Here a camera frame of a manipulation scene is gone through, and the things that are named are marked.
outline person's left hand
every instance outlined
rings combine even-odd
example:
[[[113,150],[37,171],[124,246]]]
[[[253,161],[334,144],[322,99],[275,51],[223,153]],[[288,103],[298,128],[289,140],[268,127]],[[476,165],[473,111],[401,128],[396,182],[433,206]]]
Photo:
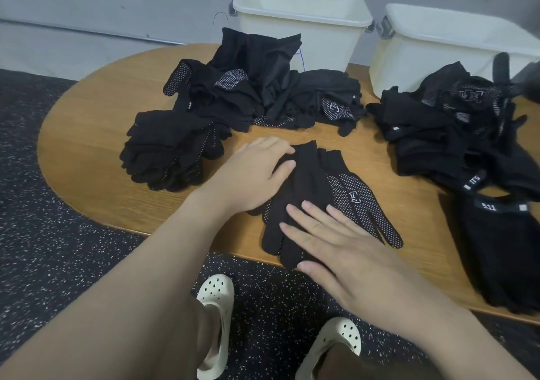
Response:
[[[294,148],[278,137],[244,144],[200,190],[225,205],[231,214],[254,209],[272,198],[293,171],[293,160],[283,162],[274,171],[286,153],[294,153]]]

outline speckled floor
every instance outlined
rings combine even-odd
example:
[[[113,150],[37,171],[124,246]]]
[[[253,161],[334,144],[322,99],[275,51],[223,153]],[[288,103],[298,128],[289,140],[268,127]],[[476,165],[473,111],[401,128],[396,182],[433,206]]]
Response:
[[[142,241],[76,213],[41,176],[39,127],[73,84],[0,70],[0,363]],[[322,324],[334,316],[351,317],[299,272],[224,254],[208,256],[196,288],[218,272],[233,279],[236,292],[223,379],[293,378]],[[409,342],[351,318],[362,334],[363,356],[382,364],[392,359],[430,364]],[[540,375],[538,328],[479,318]]]

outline oval table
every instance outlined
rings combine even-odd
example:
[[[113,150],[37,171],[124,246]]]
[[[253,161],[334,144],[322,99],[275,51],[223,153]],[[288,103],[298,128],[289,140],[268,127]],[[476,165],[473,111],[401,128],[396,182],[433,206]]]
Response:
[[[164,96],[162,88],[179,60],[208,62],[217,47],[190,44],[132,55],[71,87],[45,118],[38,139],[39,165],[52,190],[75,210],[101,224],[141,234],[156,230],[194,188],[178,193],[151,191],[145,184],[131,181],[120,167],[118,155],[139,111],[172,108],[176,97]],[[351,64],[347,71],[361,83],[362,103],[377,101],[367,67]],[[540,111],[524,100],[518,105],[519,114],[529,115],[529,122],[519,131],[519,140],[538,160]],[[540,323],[540,316],[517,316],[491,307],[475,292],[457,250],[462,240],[451,232],[457,230],[455,222],[452,217],[447,220],[443,211],[448,196],[425,179],[395,174],[393,148],[382,139],[371,117],[363,118],[347,137],[337,133],[336,127],[319,123],[296,131],[252,126],[248,133],[235,132],[224,142],[223,158],[205,161],[206,179],[240,145],[258,137],[276,135],[291,144],[315,139],[322,148],[339,149],[348,168],[371,187],[401,233],[404,247],[398,253],[407,263],[472,310]],[[540,214],[537,205],[534,213]],[[279,265],[277,257],[261,248],[263,229],[260,216],[240,213],[221,229],[212,249]]]

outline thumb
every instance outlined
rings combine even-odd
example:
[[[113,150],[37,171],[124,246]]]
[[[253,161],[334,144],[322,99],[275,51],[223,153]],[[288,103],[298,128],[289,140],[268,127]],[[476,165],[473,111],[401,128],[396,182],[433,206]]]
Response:
[[[341,283],[326,267],[313,261],[301,261],[297,268],[321,285],[334,299],[341,304],[345,294]]]
[[[296,161],[293,161],[290,159],[289,161],[285,161],[282,163],[278,169],[274,171],[272,176],[270,177],[270,182],[274,186],[275,191],[277,192],[279,187],[283,182],[285,182],[285,179],[289,177],[291,172],[293,172],[294,167],[296,166]]]

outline white plastic bin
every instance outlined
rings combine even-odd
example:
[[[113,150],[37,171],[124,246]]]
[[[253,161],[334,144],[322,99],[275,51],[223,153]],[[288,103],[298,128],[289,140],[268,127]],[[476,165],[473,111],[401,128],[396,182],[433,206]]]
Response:
[[[378,97],[393,85],[414,91],[426,76],[456,61],[472,75],[491,80],[493,57],[502,51],[510,54],[512,77],[540,60],[539,39],[489,15],[388,4],[377,30],[387,38],[379,40],[369,69]]]
[[[301,33],[291,60],[298,71],[345,71],[373,17],[363,0],[233,0],[244,33],[283,38]]]

